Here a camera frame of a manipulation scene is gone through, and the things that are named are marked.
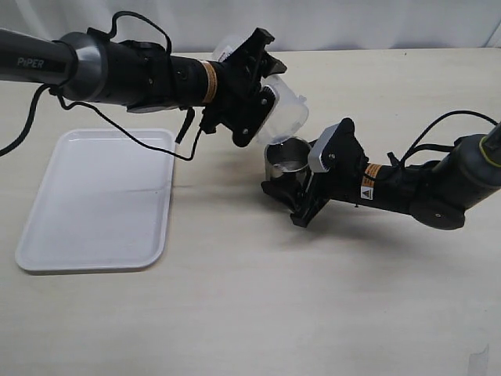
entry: plastic tray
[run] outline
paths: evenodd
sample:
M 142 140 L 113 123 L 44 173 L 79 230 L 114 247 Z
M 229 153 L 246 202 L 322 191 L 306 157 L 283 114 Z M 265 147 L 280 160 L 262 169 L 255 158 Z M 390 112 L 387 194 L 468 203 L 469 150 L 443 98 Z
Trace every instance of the plastic tray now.
M 131 130 L 173 150 L 166 130 Z M 166 241 L 174 158 L 116 130 L 78 129 L 56 145 L 16 249 L 28 272 L 137 270 Z

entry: white backdrop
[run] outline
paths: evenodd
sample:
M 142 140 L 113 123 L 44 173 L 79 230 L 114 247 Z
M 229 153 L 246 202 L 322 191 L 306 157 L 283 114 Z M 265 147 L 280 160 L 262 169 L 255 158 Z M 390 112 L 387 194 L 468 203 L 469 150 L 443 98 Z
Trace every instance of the white backdrop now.
M 227 34 L 259 26 L 273 50 L 483 47 L 501 42 L 501 0 L 1 0 L 0 27 L 58 38 L 134 10 L 170 34 L 175 51 L 210 51 Z M 119 37 L 155 40 L 138 21 Z

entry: beige table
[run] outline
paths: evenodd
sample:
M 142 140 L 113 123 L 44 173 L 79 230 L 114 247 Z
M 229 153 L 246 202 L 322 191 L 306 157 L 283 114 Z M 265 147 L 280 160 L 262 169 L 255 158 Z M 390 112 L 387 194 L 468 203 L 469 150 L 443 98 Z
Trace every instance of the beige table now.
M 375 162 L 401 156 L 449 110 L 501 118 L 499 50 L 276 55 L 308 98 L 299 135 L 352 117 Z M 33 91 L 0 84 L 2 144 L 20 131 Z M 176 130 L 182 120 L 103 108 L 127 128 Z M 501 193 L 454 232 L 336 203 L 304 230 L 261 192 L 262 147 L 241 150 L 221 127 L 194 162 L 176 162 L 168 245 L 153 268 L 29 276 L 16 244 L 57 139 L 82 127 L 108 128 L 44 96 L 26 143 L 0 159 L 1 376 L 460 376 L 487 345 L 489 374 L 501 374 Z M 489 129 L 460 116 L 428 140 Z

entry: stainless steel cup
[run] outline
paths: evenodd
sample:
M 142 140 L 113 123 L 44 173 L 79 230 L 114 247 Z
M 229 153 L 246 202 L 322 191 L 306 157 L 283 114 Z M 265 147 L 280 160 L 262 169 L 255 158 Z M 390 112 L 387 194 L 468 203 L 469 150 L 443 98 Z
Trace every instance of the stainless steel cup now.
M 283 143 L 268 145 L 265 148 L 266 180 L 292 175 L 303 183 L 308 170 L 308 154 L 311 149 L 308 142 L 295 136 Z

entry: piper logo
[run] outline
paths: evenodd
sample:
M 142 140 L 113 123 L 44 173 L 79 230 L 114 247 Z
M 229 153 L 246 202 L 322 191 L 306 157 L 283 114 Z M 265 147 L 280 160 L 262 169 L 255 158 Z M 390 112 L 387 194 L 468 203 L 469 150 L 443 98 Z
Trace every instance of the piper logo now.
M 45 60 L 42 59 L 34 59 L 30 57 L 19 57 L 17 59 L 17 66 L 23 68 L 42 69 L 44 67 L 44 64 Z

